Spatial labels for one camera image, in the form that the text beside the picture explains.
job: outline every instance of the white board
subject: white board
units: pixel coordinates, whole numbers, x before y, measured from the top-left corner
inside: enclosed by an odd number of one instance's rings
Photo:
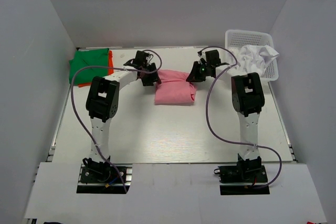
[[[270,195],[221,196],[215,164],[135,164],[126,195],[76,194],[80,165],[41,163],[25,218],[37,223],[325,222],[306,165],[287,164]],[[278,164],[267,164],[269,178]]]
[[[162,69],[190,72],[199,49],[155,48],[163,59]],[[113,64],[134,58],[137,49],[113,50]],[[221,163],[236,162],[238,146],[226,144],[211,135],[205,121],[205,100],[213,78],[197,83],[194,105],[154,105],[155,87],[143,87],[141,80],[124,87],[119,108],[110,127],[111,160],[132,163]],[[259,119],[259,144],[277,150],[284,161],[292,161],[286,137],[269,86],[263,86],[265,106]],[[85,108],[89,87],[75,87],[76,108],[91,128]],[[232,105],[230,86],[218,81],[209,106],[215,132],[231,141],[240,141],[239,120]],[[56,139],[53,162],[80,163],[90,152],[90,138],[78,123],[68,100]],[[269,150],[260,150],[264,162],[278,161]]]

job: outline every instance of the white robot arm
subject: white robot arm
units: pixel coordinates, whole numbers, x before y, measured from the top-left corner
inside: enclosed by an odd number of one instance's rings
[[[118,71],[109,76],[104,77],[105,80],[118,82],[119,83],[119,90],[123,87],[131,83],[132,81],[136,81],[138,79],[138,73],[136,71]],[[91,117],[91,124],[92,124],[92,135],[97,142],[97,146],[100,148],[101,153],[104,157],[109,157],[109,130],[111,125],[112,118],[107,119],[105,122],[97,117]],[[90,156],[93,161],[99,163],[104,162],[104,160],[99,155],[97,148],[95,147],[94,143],[91,141],[91,152]]]
[[[195,61],[193,69],[186,79],[189,82],[205,81],[207,76],[216,76],[229,68],[228,63],[221,63],[217,50],[198,52],[199,61]],[[240,123],[240,142],[237,167],[243,179],[261,170],[261,158],[258,145],[258,120],[261,107],[265,104],[263,89],[257,73],[242,74],[235,69],[229,69],[220,76],[221,80],[231,83],[232,102],[238,112]]]
[[[92,135],[96,144],[91,143],[89,158],[83,160],[88,169],[97,173],[103,170],[104,160],[99,155],[109,158],[109,128],[111,119],[118,110],[119,91],[129,83],[141,79],[143,86],[153,86],[161,83],[155,63],[149,64],[150,55],[144,51],[137,51],[135,58],[124,64],[127,71],[118,71],[106,77],[94,77],[88,94],[86,109],[89,111],[92,124]],[[139,73],[143,70],[150,73]]]

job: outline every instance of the white crumpled cloth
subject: white crumpled cloth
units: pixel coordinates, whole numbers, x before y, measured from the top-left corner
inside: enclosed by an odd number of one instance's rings
[[[267,67],[279,56],[270,46],[243,46],[238,55],[238,65],[236,69],[245,72],[256,72],[262,77],[265,74]]]

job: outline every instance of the laundry basket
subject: laundry basket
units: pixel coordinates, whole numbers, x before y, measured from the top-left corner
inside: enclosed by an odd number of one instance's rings
[[[272,36],[267,33],[258,31],[244,30],[228,30],[225,33],[225,48],[233,52],[234,55],[239,53],[242,46],[254,45],[265,46],[269,45],[274,48]],[[260,77],[261,81],[275,81],[279,77],[277,59],[272,61],[265,71],[264,76]]]

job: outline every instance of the white enclosure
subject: white enclosure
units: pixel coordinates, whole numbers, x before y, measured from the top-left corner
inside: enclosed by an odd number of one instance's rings
[[[22,221],[36,170],[47,158],[66,100],[68,60],[75,47],[223,46],[229,29],[272,35],[280,57],[279,79],[271,86],[282,119],[298,161],[307,164],[328,223],[336,223],[336,0],[0,0],[0,4],[0,223]],[[58,170],[62,164],[50,167]],[[308,172],[302,174],[310,177]],[[40,176],[40,182],[47,181]],[[307,197],[316,194],[311,191]]]

